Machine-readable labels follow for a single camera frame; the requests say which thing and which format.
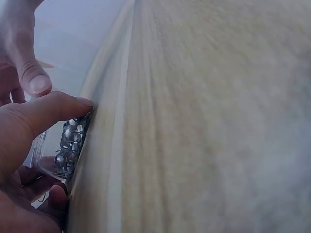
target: fingernail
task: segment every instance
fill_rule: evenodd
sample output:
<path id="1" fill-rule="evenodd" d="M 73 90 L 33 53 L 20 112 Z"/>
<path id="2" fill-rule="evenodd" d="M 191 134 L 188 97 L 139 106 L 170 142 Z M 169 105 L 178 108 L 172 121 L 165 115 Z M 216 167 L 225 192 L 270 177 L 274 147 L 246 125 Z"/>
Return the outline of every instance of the fingernail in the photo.
<path id="1" fill-rule="evenodd" d="M 86 98 L 82 98 L 82 97 L 76 97 L 77 100 L 82 104 L 85 105 L 87 107 L 93 107 L 93 102 L 86 99 Z"/>
<path id="2" fill-rule="evenodd" d="M 50 79 L 45 75 L 38 75 L 29 81 L 29 88 L 34 94 L 40 94 L 51 87 Z"/>

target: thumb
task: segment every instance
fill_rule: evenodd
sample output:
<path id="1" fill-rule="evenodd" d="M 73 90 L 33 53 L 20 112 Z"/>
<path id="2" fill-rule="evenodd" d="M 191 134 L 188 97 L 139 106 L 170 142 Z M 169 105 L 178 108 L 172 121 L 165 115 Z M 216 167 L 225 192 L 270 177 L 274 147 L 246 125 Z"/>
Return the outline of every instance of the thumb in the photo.
<path id="1" fill-rule="evenodd" d="M 21 87 L 31 96 L 40 97 L 51 91 L 52 83 L 34 54 L 34 18 L 23 17 L 27 27 L 13 33 L 7 53 L 14 64 Z"/>
<path id="2" fill-rule="evenodd" d="M 21 87 L 31 96 L 40 97 L 48 94 L 52 83 L 48 74 L 36 60 L 33 47 L 23 49 L 12 56 Z"/>

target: light wood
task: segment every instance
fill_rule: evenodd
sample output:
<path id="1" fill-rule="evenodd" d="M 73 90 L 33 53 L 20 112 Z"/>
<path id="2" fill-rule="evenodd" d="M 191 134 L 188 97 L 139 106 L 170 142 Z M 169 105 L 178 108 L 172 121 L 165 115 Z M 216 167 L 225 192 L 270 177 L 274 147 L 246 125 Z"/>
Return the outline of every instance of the light wood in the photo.
<path id="1" fill-rule="evenodd" d="M 82 91 L 98 107 L 68 232 L 311 232 L 310 1 L 138 0 L 118 19 Z"/>

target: skin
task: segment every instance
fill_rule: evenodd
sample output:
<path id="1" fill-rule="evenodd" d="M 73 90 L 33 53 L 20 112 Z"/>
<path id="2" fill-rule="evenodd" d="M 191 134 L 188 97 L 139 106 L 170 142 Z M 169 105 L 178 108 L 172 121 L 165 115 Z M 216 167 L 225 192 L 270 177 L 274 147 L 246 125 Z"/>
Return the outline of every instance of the skin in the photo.
<path id="1" fill-rule="evenodd" d="M 92 102 L 52 92 L 34 55 L 34 11 L 42 0 L 0 1 L 0 232 L 60 233 L 66 187 L 24 167 L 32 140 L 58 121 L 85 115 Z M 25 102 L 24 91 L 40 97 Z M 31 203 L 50 190 L 35 209 Z"/>
<path id="2" fill-rule="evenodd" d="M 0 108 L 0 232 L 61 232 L 66 189 L 54 178 L 22 163 L 39 134 L 58 121 L 83 116 L 91 109 L 91 101 L 61 92 Z M 31 202 L 49 189 L 48 200 L 40 208 L 33 208 Z"/>
<path id="3" fill-rule="evenodd" d="M 51 91 L 50 78 L 34 55 L 34 12 L 42 2 L 0 2 L 0 106 L 24 103 L 24 91 L 35 97 Z"/>

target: knuckle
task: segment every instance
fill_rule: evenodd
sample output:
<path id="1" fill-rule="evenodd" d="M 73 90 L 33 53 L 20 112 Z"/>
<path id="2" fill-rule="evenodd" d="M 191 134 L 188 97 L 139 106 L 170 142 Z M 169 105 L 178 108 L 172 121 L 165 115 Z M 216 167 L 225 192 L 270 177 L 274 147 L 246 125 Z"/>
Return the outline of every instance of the knuckle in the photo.
<path id="1" fill-rule="evenodd" d="M 20 71 L 22 77 L 26 75 L 36 76 L 36 75 L 45 75 L 44 70 L 39 65 L 37 61 L 28 61 L 23 66 L 22 70 Z"/>

